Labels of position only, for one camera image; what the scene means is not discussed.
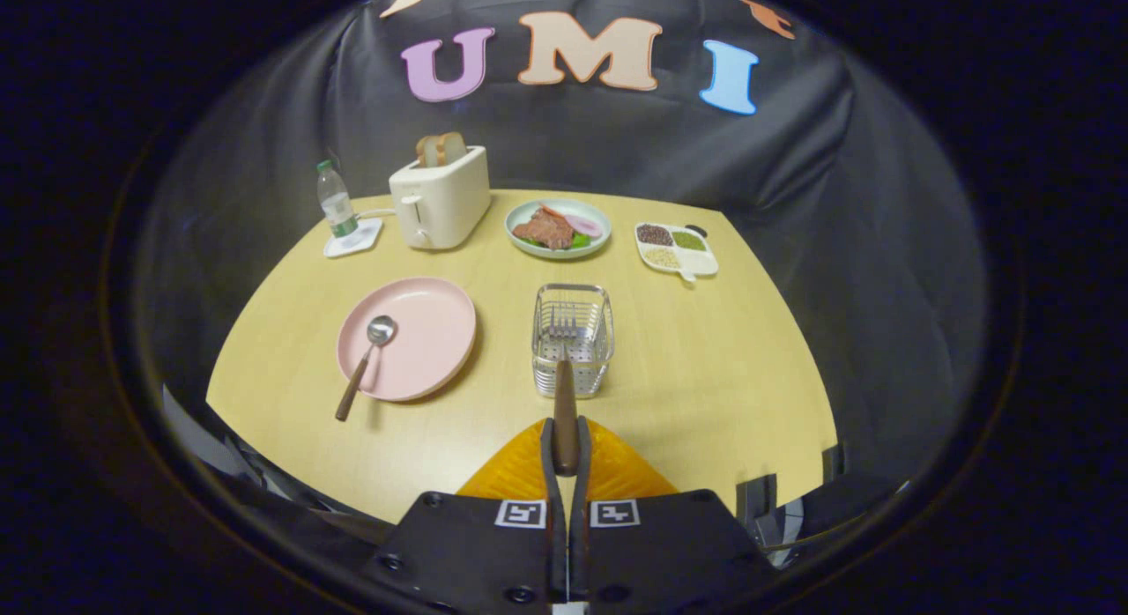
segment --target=water bottle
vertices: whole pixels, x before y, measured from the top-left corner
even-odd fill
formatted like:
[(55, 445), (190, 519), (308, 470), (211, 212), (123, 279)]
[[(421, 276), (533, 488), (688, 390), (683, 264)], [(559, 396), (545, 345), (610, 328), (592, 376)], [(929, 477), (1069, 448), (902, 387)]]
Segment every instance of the water bottle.
[(344, 238), (356, 230), (356, 212), (353, 212), (345, 182), (333, 169), (333, 161), (317, 165), (317, 200), (321, 202), (334, 238)]

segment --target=wooden table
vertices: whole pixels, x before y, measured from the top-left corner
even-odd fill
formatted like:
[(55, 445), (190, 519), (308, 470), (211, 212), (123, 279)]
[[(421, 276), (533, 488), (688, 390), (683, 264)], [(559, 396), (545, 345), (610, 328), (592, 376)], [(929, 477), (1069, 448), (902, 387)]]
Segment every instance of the wooden table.
[[(526, 201), (578, 199), (603, 210), (613, 236), (598, 254), (544, 261), (509, 243), (506, 213)], [(359, 211), (390, 208), (358, 199)], [(250, 446), (315, 490), (398, 521), (424, 491), (455, 492), (515, 433), (552, 415), (531, 372), (531, 317), (548, 282), (599, 284), (615, 314), (615, 357), (580, 414), (631, 443), (679, 490), (708, 487), (735, 511), (735, 485), (776, 473), (778, 502), (822, 484), (823, 449), (837, 442), (814, 360), (767, 273), (723, 214), (596, 194), (493, 191), (485, 218), (459, 248), (408, 248), (384, 217), (373, 249), (328, 260), (319, 223), (279, 262), (231, 328), (208, 402)], [(708, 230), (721, 262), (695, 285), (646, 267), (636, 222)], [(474, 300), (478, 335), (466, 367), (411, 404), (359, 395), (334, 419), (345, 387), (336, 362), (341, 323), (361, 298), (405, 276), (450, 280)]]

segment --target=white coaster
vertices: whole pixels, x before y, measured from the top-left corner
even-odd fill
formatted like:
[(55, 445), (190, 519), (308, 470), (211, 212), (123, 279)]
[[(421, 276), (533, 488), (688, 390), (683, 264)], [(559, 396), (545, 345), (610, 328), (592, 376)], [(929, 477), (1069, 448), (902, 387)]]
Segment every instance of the white coaster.
[(356, 230), (349, 236), (329, 237), (329, 241), (325, 244), (325, 257), (336, 258), (368, 249), (376, 244), (376, 237), (380, 236), (382, 228), (384, 221), (380, 219), (360, 219), (356, 221)]

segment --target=metal utensil holder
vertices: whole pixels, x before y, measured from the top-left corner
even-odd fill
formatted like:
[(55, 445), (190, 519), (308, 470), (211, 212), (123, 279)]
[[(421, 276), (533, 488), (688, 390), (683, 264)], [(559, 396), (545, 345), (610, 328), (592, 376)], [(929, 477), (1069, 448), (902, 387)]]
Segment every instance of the metal utensil holder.
[(532, 377), (537, 390), (552, 397), (556, 362), (569, 359), (575, 396), (599, 392), (615, 354), (615, 319), (607, 291), (593, 284), (546, 284), (537, 291), (532, 313)]

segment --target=white toaster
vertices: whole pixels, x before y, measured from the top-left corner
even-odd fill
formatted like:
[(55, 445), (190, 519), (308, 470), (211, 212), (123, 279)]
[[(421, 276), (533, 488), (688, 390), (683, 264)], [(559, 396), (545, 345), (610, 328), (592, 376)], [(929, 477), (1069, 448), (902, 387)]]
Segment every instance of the white toaster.
[(450, 249), (474, 231), (490, 208), (486, 149), (468, 146), (453, 164), (425, 168), (416, 159), (388, 178), (399, 229), (408, 246)]

